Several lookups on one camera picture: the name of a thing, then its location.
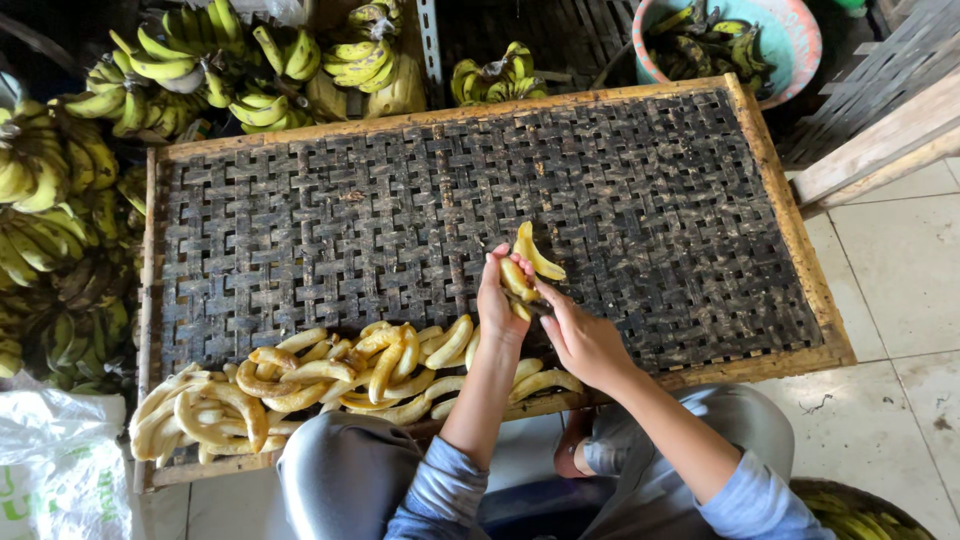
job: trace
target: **person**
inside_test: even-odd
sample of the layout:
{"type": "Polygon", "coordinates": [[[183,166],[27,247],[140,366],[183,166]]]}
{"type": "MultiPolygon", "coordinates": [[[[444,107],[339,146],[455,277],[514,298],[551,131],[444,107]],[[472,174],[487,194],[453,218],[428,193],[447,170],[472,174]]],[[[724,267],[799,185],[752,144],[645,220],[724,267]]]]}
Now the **person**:
{"type": "MultiPolygon", "coordinates": [[[[300,539],[487,538],[475,523],[529,323],[487,255],[477,293],[483,334],[457,402],[425,454],[401,428],[327,412],[291,436],[277,464],[300,539]]],[[[532,281],[530,262],[510,256],[532,281]]],[[[793,431],[755,390],[708,384],[672,395],[631,361],[613,323],[536,281],[564,368],[617,401],[570,415],[555,454],[565,477],[617,476],[582,538],[833,538],[787,487],[793,431]]]]}

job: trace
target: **gray pants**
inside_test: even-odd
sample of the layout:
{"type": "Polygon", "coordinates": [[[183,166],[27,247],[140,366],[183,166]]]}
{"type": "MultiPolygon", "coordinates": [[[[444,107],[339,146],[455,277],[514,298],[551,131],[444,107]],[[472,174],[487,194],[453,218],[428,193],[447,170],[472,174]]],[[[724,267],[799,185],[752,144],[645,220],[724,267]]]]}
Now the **gray pants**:
{"type": "MultiPolygon", "coordinates": [[[[781,478],[790,478],[793,429],[765,396],[738,384],[705,384],[672,395],[735,446],[753,450],[781,478]]],[[[590,468],[619,481],[583,538],[714,536],[693,494],[621,406],[609,405],[597,417],[585,451],[590,468]]],[[[420,458],[416,443],[389,422],[322,414],[290,437],[276,466],[287,521],[300,539],[383,538],[420,458]]],[[[475,529],[470,537],[486,535],[475,529]]]]}

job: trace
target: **floor tile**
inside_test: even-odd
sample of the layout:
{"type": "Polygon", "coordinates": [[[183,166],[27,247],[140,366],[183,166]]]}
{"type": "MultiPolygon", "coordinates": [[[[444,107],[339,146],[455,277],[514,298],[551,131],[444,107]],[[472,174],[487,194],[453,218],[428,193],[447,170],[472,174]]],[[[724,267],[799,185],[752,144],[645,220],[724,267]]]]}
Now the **floor tile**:
{"type": "Polygon", "coordinates": [[[960,522],[889,360],[753,387],[793,425],[794,477],[866,490],[905,510],[937,538],[960,538],[960,522]]]}
{"type": "Polygon", "coordinates": [[[960,349],[960,194],[830,211],[891,358],[960,349]]]}
{"type": "Polygon", "coordinates": [[[945,193],[960,192],[960,185],[953,179],[953,174],[944,160],[937,161],[927,168],[901,179],[894,180],[884,187],[875,189],[866,195],[853,199],[848,204],[875,203],[878,201],[892,201],[908,197],[924,197],[927,195],[943,195],[945,193]]]}
{"type": "Polygon", "coordinates": [[[960,351],[899,358],[894,368],[960,515],[960,351]]]}
{"type": "Polygon", "coordinates": [[[193,482],[190,538],[295,538],[275,469],[193,482]]]}
{"type": "Polygon", "coordinates": [[[947,167],[953,173],[953,179],[957,181],[957,184],[960,184],[960,158],[947,158],[944,161],[947,162],[947,167]]]}
{"type": "Polygon", "coordinates": [[[804,225],[817,252],[817,260],[827,276],[827,284],[840,310],[856,359],[867,362],[886,358],[887,352],[880,341],[880,334],[876,331],[874,318],[867,309],[860,286],[856,283],[853,270],[837,240],[829,217],[825,213],[820,214],[806,220],[804,225]]]}
{"type": "Polygon", "coordinates": [[[554,478],[553,451],[563,434],[559,414],[523,418],[500,425],[487,491],[554,478]]]}
{"type": "Polygon", "coordinates": [[[133,493],[133,462],[127,461],[133,540],[186,540],[190,484],[182,483],[148,495],[133,493]]]}

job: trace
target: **sleeve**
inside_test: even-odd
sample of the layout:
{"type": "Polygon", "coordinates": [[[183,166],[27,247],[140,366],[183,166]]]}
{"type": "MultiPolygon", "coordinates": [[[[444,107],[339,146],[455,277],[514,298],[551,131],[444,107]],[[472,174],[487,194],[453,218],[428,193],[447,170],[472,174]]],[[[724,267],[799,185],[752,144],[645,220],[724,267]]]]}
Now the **sleeve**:
{"type": "Polygon", "coordinates": [[[787,484],[747,451],[720,493],[694,503],[713,530],[731,539],[833,540],[787,484]]]}
{"type": "Polygon", "coordinates": [[[387,525],[387,539],[467,538],[490,471],[436,436],[417,468],[403,503],[387,525]]]}

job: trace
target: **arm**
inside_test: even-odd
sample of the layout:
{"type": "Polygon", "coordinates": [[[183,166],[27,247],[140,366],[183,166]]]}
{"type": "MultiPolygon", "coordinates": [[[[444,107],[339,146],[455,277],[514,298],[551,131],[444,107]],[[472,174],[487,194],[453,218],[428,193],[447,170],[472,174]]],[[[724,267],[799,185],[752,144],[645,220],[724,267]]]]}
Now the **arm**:
{"type": "MultiPolygon", "coordinates": [[[[537,282],[537,290],[554,308],[556,318],[540,320],[561,363],[630,412],[690,488],[717,534],[830,538],[776,473],[752,452],[741,455],[637,368],[613,323],[583,312],[545,283],[537,282]]],[[[582,454],[575,464],[588,471],[582,454]]]]}
{"type": "MultiPolygon", "coordinates": [[[[440,435],[434,438],[403,503],[387,525],[387,536],[399,538],[466,538],[473,526],[487,476],[500,420],[514,381],[520,344],[530,323],[510,310],[500,292],[500,266],[508,244],[487,255],[477,309],[483,333],[457,402],[440,435]]],[[[533,266],[511,256],[529,279],[533,266]]]]}

